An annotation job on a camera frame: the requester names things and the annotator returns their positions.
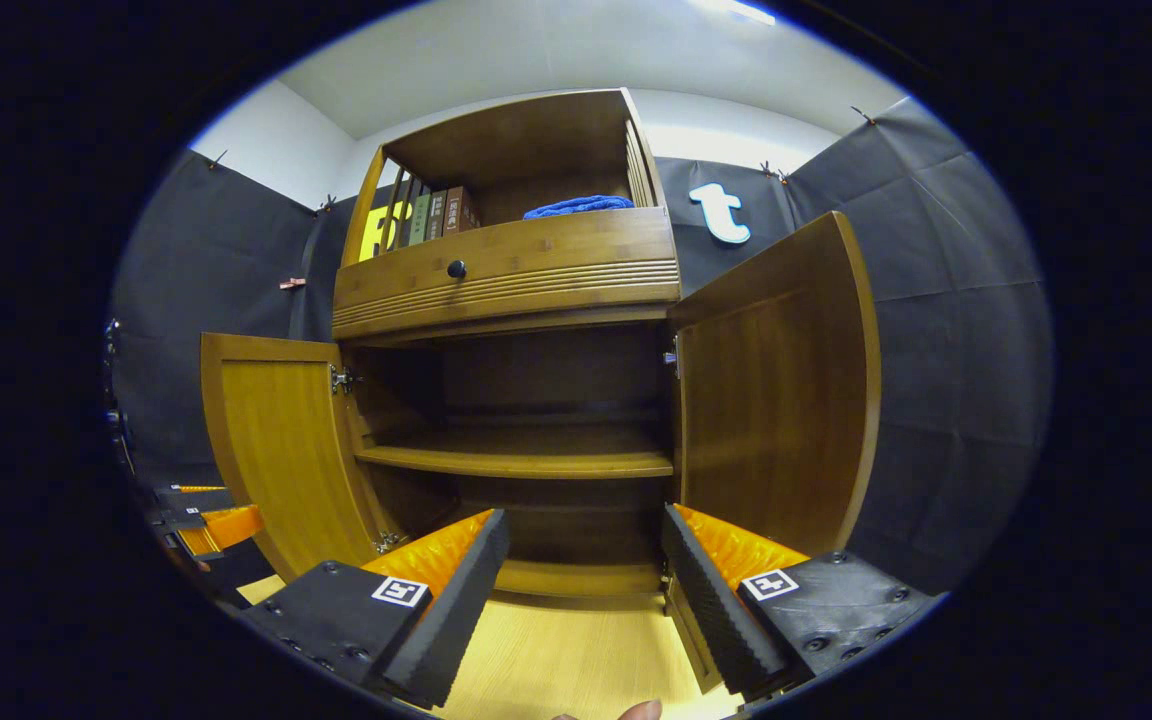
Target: top shelf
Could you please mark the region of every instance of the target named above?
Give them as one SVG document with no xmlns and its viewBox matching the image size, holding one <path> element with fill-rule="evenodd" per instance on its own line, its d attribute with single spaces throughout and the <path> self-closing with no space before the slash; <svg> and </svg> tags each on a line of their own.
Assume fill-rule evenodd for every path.
<svg viewBox="0 0 1152 720">
<path fill-rule="evenodd" d="M 435 473 L 600 479 L 673 475 L 670 452 L 635 423 L 452 427 L 356 452 L 357 460 Z"/>
</svg>

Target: decorative grooves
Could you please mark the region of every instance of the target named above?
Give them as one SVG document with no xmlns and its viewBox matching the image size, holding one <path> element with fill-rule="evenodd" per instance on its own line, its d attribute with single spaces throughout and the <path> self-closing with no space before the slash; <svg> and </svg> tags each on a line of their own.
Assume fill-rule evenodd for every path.
<svg viewBox="0 0 1152 720">
<path fill-rule="evenodd" d="M 576 265 L 570 268 L 532 270 L 484 279 L 468 279 L 465 282 L 404 291 L 402 295 L 384 297 L 355 306 L 342 306 L 332 314 L 333 328 L 358 323 L 374 323 L 380 319 L 401 318 L 402 314 L 420 313 L 440 306 L 457 306 L 462 313 L 473 314 L 471 306 L 495 300 L 520 296 L 538 297 L 561 291 L 613 290 L 643 286 L 677 286 L 679 262 L 622 260 L 594 265 Z"/>
</svg>

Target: book spine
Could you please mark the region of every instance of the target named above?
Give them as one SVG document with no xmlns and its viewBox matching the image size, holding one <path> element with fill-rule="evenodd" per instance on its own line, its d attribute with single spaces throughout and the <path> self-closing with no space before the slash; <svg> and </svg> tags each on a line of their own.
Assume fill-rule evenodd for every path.
<svg viewBox="0 0 1152 720">
<path fill-rule="evenodd" d="M 412 230 L 407 244 L 410 247 L 425 242 L 426 227 L 429 227 L 429 195 L 422 195 L 412 202 Z"/>
<path fill-rule="evenodd" d="M 461 229 L 470 232 L 479 227 L 483 227 L 483 222 L 479 219 L 479 206 L 473 202 L 473 196 L 470 195 L 470 191 L 465 190 L 461 195 Z"/>
<path fill-rule="evenodd" d="M 453 187 L 447 191 L 447 210 L 445 210 L 444 234 L 461 232 L 461 197 L 465 195 L 465 188 Z"/>
<path fill-rule="evenodd" d="M 447 191 L 440 190 L 430 196 L 429 223 L 425 225 L 425 238 L 444 236 L 444 205 L 447 205 Z"/>
</svg>

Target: cabinet door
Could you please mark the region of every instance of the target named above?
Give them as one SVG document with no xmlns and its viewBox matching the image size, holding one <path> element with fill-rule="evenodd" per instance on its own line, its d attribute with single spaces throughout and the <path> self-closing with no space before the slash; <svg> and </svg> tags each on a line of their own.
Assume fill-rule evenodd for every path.
<svg viewBox="0 0 1152 720">
<path fill-rule="evenodd" d="M 332 388 L 333 343 L 202 333 L 202 409 L 215 464 L 285 582 L 324 560 L 376 558 L 370 486 L 353 460 L 353 396 Z"/>
<path fill-rule="evenodd" d="M 828 213 L 669 310 L 681 502 L 806 555 L 844 547 L 878 433 L 874 302 Z"/>
</svg>

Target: blue cloth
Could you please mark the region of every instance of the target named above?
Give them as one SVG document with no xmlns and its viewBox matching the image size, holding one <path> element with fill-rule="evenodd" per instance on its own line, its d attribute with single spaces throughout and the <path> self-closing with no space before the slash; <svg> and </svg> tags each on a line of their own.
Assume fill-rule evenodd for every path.
<svg viewBox="0 0 1152 720">
<path fill-rule="evenodd" d="M 634 209 L 634 200 L 620 195 L 590 195 L 589 197 L 573 197 L 570 200 L 554 202 L 553 205 L 541 205 L 536 210 L 528 210 L 522 219 L 548 218 L 550 215 L 570 215 L 571 213 L 588 213 L 590 210 L 621 210 Z"/>
</svg>

